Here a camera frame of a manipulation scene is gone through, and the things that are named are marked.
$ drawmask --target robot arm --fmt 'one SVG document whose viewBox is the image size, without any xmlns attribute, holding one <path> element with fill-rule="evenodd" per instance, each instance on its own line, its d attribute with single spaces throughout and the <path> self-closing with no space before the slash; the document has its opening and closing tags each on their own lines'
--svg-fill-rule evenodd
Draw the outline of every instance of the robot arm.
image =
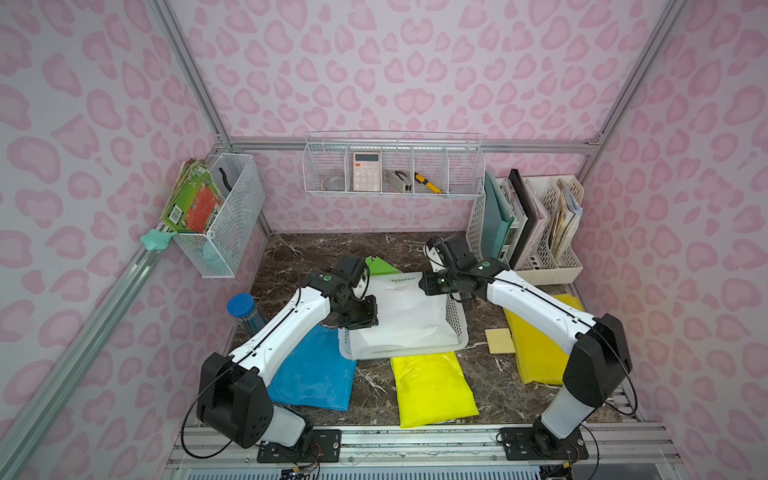
<svg viewBox="0 0 768 480">
<path fill-rule="evenodd" d="M 376 298 L 364 296 L 367 271 L 351 255 L 328 272 L 313 270 L 256 335 L 227 357 L 209 356 L 200 372 L 198 419 L 245 449 L 263 440 L 306 450 L 311 425 L 273 405 L 266 389 L 283 360 L 329 314 L 347 329 L 378 325 Z"/>
<path fill-rule="evenodd" d="M 419 285 L 427 295 L 464 292 L 485 298 L 519 315 L 569 355 L 563 387 L 531 430 L 534 448 L 551 456 L 632 370 L 621 322 L 580 312 L 497 260 L 478 262 L 461 237 L 433 237 L 425 248 L 432 273 Z"/>
</svg>

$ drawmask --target pink spotted wallpaper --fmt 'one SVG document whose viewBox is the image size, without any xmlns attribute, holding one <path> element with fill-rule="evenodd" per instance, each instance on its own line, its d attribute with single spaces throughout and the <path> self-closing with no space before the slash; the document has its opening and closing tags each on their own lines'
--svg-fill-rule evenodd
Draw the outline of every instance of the pink spotted wallpaper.
<svg viewBox="0 0 768 480">
<path fill-rule="evenodd" d="M 141 0 L 0 2 L 0 436 L 212 144 Z M 263 245 L 233 280 L 172 245 L 22 478 L 155 477 Z"/>
<path fill-rule="evenodd" d="M 693 480 L 768 467 L 768 4 L 698 0 L 588 181 L 574 251 Z"/>
<path fill-rule="evenodd" d="M 262 212 L 276 232 L 466 230 L 473 200 L 313 197 L 304 191 L 302 152 L 251 152 L 266 193 Z M 574 174 L 583 155 L 486 154 L 496 177 Z"/>
<path fill-rule="evenodd" d="M 173 0 L 235 136 L 594 136 L 663 0 Z"/>
</svg>

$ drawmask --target yellow utility knife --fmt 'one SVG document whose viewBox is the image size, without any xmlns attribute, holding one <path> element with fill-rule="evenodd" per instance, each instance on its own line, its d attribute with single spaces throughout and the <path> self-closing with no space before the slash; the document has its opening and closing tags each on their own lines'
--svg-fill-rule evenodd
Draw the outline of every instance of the yellow utility knife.
<svg viewBox="0 0 768 480">
<path fill-rule="evenodd" d="M 439 188 L 437 188 L 431 181 L 427 180 L 423 176 L 421 176 L 419 174 L 415 174 L 415 177 L 416 177 L 416 181 L 417 182 L 419 182 L 420 184 L 426 185 L 428 189 L 432 190 L 436 194 L 441 194 L 442 193 L 442 191 Z"/>
</svg>

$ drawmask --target yellow bag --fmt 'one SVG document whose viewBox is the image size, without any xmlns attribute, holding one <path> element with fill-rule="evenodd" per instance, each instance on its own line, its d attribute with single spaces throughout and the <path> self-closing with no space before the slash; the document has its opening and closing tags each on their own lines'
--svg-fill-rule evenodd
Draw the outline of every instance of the yellow bag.
<svg viewBox="0 0 768 480">
<path fill-rule="evenodd" d="M 554 295 L 566 305 L 584 311 L 578 298 L 567 293 Z M 544 333 L 519 316 L 504 309 L 504 314 L 512 331 L 512 342 L 517 352 L 518 372 L 523 383 L 539 382 L 550 385 L 562 385 L 568 355 Z"/>
<path fill-rule="evenodd" d="M 455 353 L 401 356 L 391 363 L 401 429 L 479 415 Z"/>
</svg>

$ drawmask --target brown marble surface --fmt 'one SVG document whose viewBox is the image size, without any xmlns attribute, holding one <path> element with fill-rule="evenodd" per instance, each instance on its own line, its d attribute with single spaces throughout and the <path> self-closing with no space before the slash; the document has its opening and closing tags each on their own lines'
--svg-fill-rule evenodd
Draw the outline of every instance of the brown marble surface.
<svg viewBox="0 0 768 480">
<path fill-rule="evenodd" d="M 272 235 L 251 293 L 266 318 L 283 308 L 298 282 L 313 268 L 326 268 L 336 256 L 351 253 L 376 255 L 403 272 L 427 270 L 429 262 L 422 245 L 434 233 L 318 233 Z M 449 233 L 438 233 L 447 237 Z M 551 294 L 564 293 L 562 285 L 544 286 Z M 475 395 L 480 415 L 457 423 L 530 423 L 554 398 L 559 387 L 523 384 L 515 355 L 491 355 L 485 329 L 508 326 L 502 308 L 480 299 L 462 297 L 469 329 L 467 348 L 456 353 L 464 376 Z M 233 346 L 245 338 L 235 337 Z M 348 412 L 313 407 L 291 407 L 316 425 L 398 425 L 395 378 L 388 359 L 360 360 L 353 383 Z M 590 422 L 619 422 L 608 407 L 597 410 Z"/>
</svg>

